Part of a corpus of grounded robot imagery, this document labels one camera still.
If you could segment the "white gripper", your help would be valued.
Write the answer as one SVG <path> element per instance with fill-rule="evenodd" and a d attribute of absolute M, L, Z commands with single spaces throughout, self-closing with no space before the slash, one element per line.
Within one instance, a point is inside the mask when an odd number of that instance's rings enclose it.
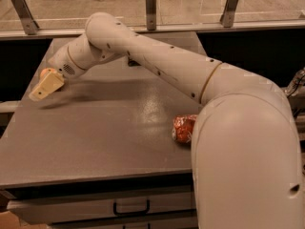
<path fill-rule="evenodd" d="M 76 78 L 85 73 L 72 61 L 68 44 L 51 57 L 49 64 L 56 69 L 56 72 L 47 73 L 42 79 L 39 78 L 39 82 L 29 94 L 29 98 L 33 101 L 40 101 L 60 89 L 64 85 L 63 75 L 66 78 Z"/>

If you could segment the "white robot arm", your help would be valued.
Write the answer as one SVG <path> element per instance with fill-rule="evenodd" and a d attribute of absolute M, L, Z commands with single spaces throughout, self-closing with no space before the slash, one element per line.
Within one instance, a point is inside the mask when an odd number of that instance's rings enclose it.
<path fill-rule="evenodd" d="M 98 12 L 51 58 L 30 99 L 123 55 L 203 107 L 192 134 L 199 229 L 304 229 L 297 128 L 283 90 L 261 75 L 140 35 Z"/>

